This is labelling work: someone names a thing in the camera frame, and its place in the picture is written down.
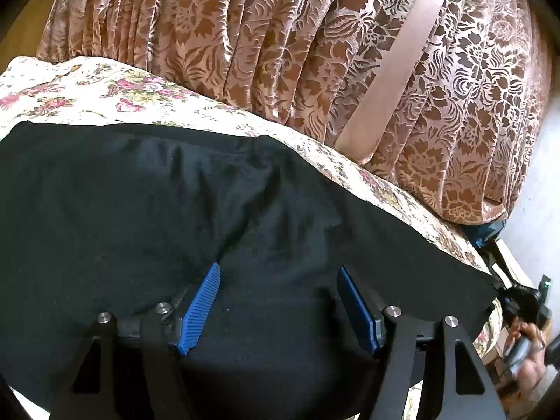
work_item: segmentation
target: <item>black cloth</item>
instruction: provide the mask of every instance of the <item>black cloth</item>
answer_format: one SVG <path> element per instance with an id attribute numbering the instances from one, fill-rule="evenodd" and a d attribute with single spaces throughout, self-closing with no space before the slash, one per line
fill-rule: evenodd
<path id="1" fill-rule="evenodd" d="M 375 365 L 338 298 L 341 264 L 473 340 L 495 296 L 490 276 L 267 136 L 24 122 L 0 143 L 0 179 L 0 372 L 47 409 L 99 312 L 140 313 L 213 261 L 222 285 L 183 362 L 202 419 L 358 412 Z"/>

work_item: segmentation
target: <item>person's hand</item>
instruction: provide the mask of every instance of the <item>person's hand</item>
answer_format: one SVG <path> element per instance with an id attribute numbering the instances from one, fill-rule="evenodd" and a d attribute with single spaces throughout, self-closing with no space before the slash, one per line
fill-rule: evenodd
<path id="1" fill-rule="evenodd" d="M 521 338 L 522 334 L 527 336 L 533 345 L 531 352 L 521 364 L 517 374 L 517 382 L 521 392 L 528 393 L 539 383 L 546 370 L 544 366 L 543 335 L 535 324 L 523 322 L 518 317 L 512 322 L 509 332 L 510 334 L 506 340 L 506 349 Z"/>

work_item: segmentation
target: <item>floral tablecloth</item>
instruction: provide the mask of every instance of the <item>floral tablecloth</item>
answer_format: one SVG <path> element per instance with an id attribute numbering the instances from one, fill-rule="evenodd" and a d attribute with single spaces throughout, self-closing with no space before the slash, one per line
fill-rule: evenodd
<path id="1" fill-rule="evenodd" d="M 81 125 L 150 123 L 251 137 L 266 134 L 294 149 L 355 196 L 406 222 L 439 249 L 488 273 L 482 258 L 454 225 L 338 152 L 289 127 L 114 60 L 78 57 L 52 65 L 36 58 L 15 58 L 0 76 L 0 140 L 26 120 Z M 474 342 L 481 356 L 495 345 L 501 329 L 501 308 L 496 300 L 495 306 Z M 422 383 L 410 389 L 403 418 L 416 417 L 421 389 Z"/>

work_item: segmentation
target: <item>white wall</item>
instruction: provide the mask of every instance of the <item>white wall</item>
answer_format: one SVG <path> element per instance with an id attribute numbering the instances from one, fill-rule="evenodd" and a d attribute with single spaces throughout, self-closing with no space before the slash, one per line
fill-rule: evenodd
<path id="1" fill-rule="evenodd" d="M 560 57 L 521 191 L 500 236 L 535 286 L 543 274 L 552 278 L 548 306 L 554 315 L 554 337 L 560 333 Z"/>

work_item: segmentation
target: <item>silver screw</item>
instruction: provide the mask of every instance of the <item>silver screw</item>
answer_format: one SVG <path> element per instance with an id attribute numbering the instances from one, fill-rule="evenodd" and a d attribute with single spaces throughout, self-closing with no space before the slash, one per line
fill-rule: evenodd
<path id="1" fill-rule="evenodd" d="M 167 302 L 161 302 L 156 305 L 156 313 L 167 314 L 172 310 L 172 306 Z"/>
<path id="2" fill-rule="evenodd" d="M 446 323 L 447 325 L 449 325 L 449 327 L 455 328 L 455 327 L 457 327 L 457 325 L 459 324 L 459 321 L 458 321 L 458 319 L 457 319 L 456 317 L 447 316 L 447 317 L 445 318 L 445 323 Z"/>
<path id="3" fill-rule="evenodd" d="M 111 313 L 101 313 L 99 316 L 97 316 L 97 322 L 99 322 L 100 324 L 106 324 L 111 320 L 111 317 Z"/>
<path id="4" fill-rule="evenodd" d="M 403 313 L 398 306 L 388 306 L 385 311 L 391 317 L 399 317 Z"/>

